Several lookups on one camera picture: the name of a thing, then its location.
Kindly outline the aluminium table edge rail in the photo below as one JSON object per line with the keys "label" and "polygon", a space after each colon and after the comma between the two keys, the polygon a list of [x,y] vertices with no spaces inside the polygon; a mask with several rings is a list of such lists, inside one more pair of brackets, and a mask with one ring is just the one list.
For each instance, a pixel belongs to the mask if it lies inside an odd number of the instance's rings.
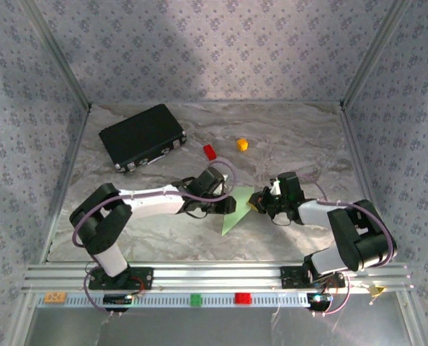
{"label": "aluminium table edge rail", "polygon": [[45,242],[43,244],[43,249],[40,254],[40,259],[38,260],[39,265],[44,265],[48,262],[48,255],[50,253],[50,248],[52,245],[53,238],[55,236],[55,233],[57,231],[59,218],[61,215],[63,202],[66,198],[66,193],[68,190],[69,183],[71,181],[71,176],[75,164],[76,157],[78,155],[79,147],[81,145],[81,140],[84,136],[84,131],[86,128],[87,120],[89,117],[89,114],[91,112],[92,104],[89,103],[86,108],[84,119],[81,121],[79,129],[76,133],[76,137],[74,138],[73,147],[69,150],[68,155],[66,156],[66,168],[64,170],[64,173],[62,173],[61,177],[62,180],[59,184],[59,190],[55,194],[55,204],[53,205],[53,213],[49,220],[49,223],[47,225],[47,236],[45,239]]}
{"label": "aluminium table edge rail", "polygon": [[360,192],[364,198],[373,201],[373,194],[371,192],[368,180],[369,177],[365,171],[365,164],[362,161],[362,156],[360,154],[359,146],[355,138],[355,133],[352,129],[352,124],[343,107],[341,107],[341,112],[342,113],[340,115],[340,118],[342,122],[342,128],[345,138],[347,140],[347,147],[352,158],[355,176],[357,179],[358,186],[360,188]]}

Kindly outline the black hard case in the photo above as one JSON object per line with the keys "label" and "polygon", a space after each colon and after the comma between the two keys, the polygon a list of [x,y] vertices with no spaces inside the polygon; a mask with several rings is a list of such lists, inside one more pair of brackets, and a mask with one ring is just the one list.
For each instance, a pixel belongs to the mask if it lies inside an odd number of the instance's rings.
{"label": "black hard case", "polygon": [[99,137],[118,172],[131,172],[187,142],[187,133],[164,104],[115,123]]}

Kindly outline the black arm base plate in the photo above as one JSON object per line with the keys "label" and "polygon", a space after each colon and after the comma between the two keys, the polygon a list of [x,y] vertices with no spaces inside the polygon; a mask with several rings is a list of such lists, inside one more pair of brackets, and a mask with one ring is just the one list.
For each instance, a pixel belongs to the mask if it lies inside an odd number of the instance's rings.
{"label": "black arm base plate", "polygon": [[91,290],[150,290],[153,283],[152,267],[128,267],[110,277],[103,268],[93,269],[88,288]]}
{"label": "black arm base plate", "polygon": [[280,267],[280,280],[283,289],[324,289],[345,288],[346,281],[341,272],[317,275],[304,266]]}

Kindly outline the light green paper sheet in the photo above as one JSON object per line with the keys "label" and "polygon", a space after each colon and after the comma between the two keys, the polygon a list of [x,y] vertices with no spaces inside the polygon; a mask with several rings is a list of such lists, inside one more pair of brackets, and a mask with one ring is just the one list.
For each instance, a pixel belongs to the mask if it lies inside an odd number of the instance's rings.
{"label": "light green paper sheet", "polygon": [[254,187],[235,187],[231,196],[236,201],[236,209],[232,214],[225,215],[221,236],[225,236],[250,210],[249,199],[255,192]]}

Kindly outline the black controller board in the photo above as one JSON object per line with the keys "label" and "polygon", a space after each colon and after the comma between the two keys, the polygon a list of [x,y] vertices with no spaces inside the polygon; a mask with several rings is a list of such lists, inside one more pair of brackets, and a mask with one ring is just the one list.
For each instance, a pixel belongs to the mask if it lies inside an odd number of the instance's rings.
{"label": "black controller board", "polygon": [[130,305],[133,296],[130,294],[105,294],[102,303],[104,305]]}
{"label": "black controller board", "polygon": [[325,311],[329,309],[333,296],[330,293],[308,293],[307,299],[310,304],[310,310]]}

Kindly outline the aluminium frame post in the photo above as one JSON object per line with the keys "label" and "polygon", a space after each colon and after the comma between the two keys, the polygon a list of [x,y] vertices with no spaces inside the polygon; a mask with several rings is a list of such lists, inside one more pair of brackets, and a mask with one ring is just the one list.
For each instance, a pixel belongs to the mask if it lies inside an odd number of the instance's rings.
{"label": "aluminium frame post", "polygon": [[405,12],[410,7],[411,2],[412,0],[391,1],[391,5],[386,11],[384,18],[380,21],[373,39],[362,56],[362,60],[340,100],[340,105],[344,112],[349,111],[353,106],[381,53],[387,46]]}
{"label": "aluminium frame post", "polygon": [[42,12],[40,11],[35,0],[17,0],[24,13],[30,20],[31,25],[34,27],[38,34],[43,47],[47,50],[50,57],[53,59],[55,66],[58,68],[63,80],[66,82],[68,88],[73,93],[78,103],[86,110],[89,111],[91,104],[86,98],[79,81],[75,77],[71,67],[68,64],[67,58],[63,53],[58,41],[56,40],[52,30],[49,28]]}

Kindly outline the aluminium mounting rail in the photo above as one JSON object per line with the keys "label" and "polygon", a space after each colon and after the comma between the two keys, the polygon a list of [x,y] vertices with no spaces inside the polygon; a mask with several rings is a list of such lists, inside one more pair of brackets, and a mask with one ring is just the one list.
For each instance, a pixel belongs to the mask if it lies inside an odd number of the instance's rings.
{"label": "aluminium mounting rail", "polygon": [[[283,289],[280,267],[297,262],[134,262],[131,267],[152,267],[154,292],[265,292]],[[29,267],[22,289],[32,292],[80,292],[89,284],[93,267],[50,263]]]}

